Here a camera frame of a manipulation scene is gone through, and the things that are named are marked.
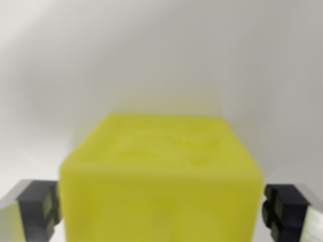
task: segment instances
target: cube front face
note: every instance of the cube front face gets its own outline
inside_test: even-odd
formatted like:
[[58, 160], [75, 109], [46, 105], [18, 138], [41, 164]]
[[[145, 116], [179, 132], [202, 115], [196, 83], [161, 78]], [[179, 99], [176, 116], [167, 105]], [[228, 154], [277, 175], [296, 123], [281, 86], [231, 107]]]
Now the cube front face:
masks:
[[60, 188], [68, 242], [249, 242], [262, 175], [222, 119], [114, 114]]

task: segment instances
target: yellow foam block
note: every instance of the yellow foam block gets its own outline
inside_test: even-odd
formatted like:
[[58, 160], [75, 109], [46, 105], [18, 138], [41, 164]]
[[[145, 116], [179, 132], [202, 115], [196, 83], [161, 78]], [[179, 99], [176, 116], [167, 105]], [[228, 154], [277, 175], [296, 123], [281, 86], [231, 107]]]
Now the yellow foam block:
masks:
[[223, 119], [111, 114], [61, 167], [68, 242], [250, 242], [262, 174]]

